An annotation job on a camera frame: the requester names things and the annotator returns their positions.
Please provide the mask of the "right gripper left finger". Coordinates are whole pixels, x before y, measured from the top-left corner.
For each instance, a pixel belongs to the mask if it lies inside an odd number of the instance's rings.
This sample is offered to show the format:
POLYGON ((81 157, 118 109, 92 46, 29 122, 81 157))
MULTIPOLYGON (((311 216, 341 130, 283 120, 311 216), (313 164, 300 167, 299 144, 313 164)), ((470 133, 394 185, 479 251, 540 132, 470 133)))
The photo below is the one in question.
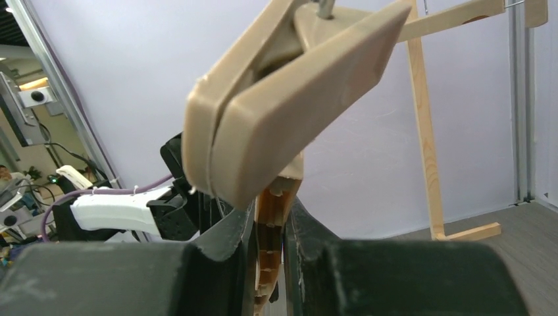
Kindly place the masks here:
POLYGON ((22 252, 1 281, 2 315, 251 315, 254 208, 191 242, 65 242, 22 252))

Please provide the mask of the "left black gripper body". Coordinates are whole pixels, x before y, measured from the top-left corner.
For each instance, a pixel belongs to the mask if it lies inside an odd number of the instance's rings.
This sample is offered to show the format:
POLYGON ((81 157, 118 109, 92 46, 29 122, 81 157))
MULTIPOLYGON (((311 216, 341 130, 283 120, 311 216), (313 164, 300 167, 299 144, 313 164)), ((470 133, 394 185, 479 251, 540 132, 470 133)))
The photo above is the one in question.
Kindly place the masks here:
POLYGON ((227 206, 201 192, 190 193, 182 164, 182 135, 169 139, 160 149, 172 175, 170 191, 149 201, 148 208, 162 239, 187 241, 204 233, 227 215, 227 206))

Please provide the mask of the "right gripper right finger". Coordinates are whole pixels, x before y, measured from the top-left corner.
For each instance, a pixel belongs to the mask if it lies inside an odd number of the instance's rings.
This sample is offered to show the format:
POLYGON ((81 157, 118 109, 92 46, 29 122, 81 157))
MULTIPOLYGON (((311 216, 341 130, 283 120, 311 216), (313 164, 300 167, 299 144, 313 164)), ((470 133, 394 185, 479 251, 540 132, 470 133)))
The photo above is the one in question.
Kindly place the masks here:
POLYGON ((528 315, 478 242, 349 240, 294 203, 284 237, 289 315, 528 315))

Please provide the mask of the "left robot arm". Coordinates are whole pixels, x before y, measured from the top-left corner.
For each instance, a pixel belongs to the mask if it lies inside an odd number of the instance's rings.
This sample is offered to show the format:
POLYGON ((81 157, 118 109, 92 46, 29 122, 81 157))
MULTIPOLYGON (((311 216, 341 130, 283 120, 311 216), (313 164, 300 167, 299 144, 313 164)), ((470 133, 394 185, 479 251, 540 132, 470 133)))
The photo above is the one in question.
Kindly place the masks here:
POLYGON ((232 210, 227 203, 195 191, 182 170, 181 135, 160 148, 170 174, 143 188, 113 189, 98 182, 67 193, 51 206, 60 241, 187 242, 232 210))

